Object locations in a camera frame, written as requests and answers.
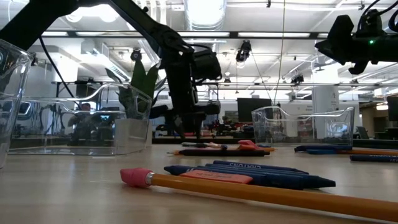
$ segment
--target spotlight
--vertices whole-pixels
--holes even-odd
[[[133,49],[130,58],[133,62],[141,60],[142,59],[141,49]]]
[[[303,75],[298,74],[298,75],[294,75],[292,77],[292,81],[290,83],[294,83],[294,86],[297,86],[302,82],[304,82],[304,77],[303,77]]]
[[[238,53],[236,54],[236,62],[242,63],[250,56],[251,44],[250,40],[244,40]]]

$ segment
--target clear plastic bin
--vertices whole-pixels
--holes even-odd
[[[0,168],[6,162],[32,59],[27,52],[0,40]]]
[[[131,92],[129,116],[118,100],[119,88]],[[9,153],[107,156],[141,151],[151,103],[143,92],[119,84],[105,84],[86,98],[23,98]]]
[[[252,111],[256,143],[272,146],[353,144],[354,108],[291,115],[278,106]]]

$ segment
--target fluorescent light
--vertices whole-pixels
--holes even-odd
[[[309,37],[310,33],[239,32],[238,37]]]
[[[76,32],[77,35],[82,35],[82,36],[96,36],[96,35],[102,35],[104,32]]]
[[[67,32],[60,32],[60,31],[45,31],[43,32],[42,36],[53,37],[53,36],[67,36]]]
[[[182,37],[229,37],[229,32],[178,32]]]
[[[76,35],[85,36],[85,37],[94,37],[94,36],[125,36],[125,37],[141,37],[142,35],[139,32],[76,32]]]
[[[104,22],[114,22],[119,14],[107,4],[99,4],[93,7],[79,7],[76,11],[67,15],[70,22],[79,22],[82,17],[99,17]]]
[[[189,44],[226,44],[226,40],[190,40],[185,39]]]
[[[377,105],[376,109],[377,110],[388,110],[388,105]]]
[[[328,33],[318,34],[318,38],[328,38]]]

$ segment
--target pipe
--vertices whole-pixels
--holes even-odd
[[[160,23],[163,25],[167,25],[167,5],[166,5],[166,0],[159,0],[160,4]]]

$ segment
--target desk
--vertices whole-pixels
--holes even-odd
[[[375,223],[280,205],[199,197],[162,187],[134,189],[121,182],[122,168],[147,167],[166,174],[166,165],[197,166],[220,159],[166,155],[177,148],[153,145],[152,149],[117,157],[10,155],[0,170],[0,223]],[[311,156],[295,154],[293,149],[278,149],[269,157],[229,159],[295,167],[335,180],[337,187],[323,189],[326,194],[398,202],[396,164],[353,163],[346,155]]]

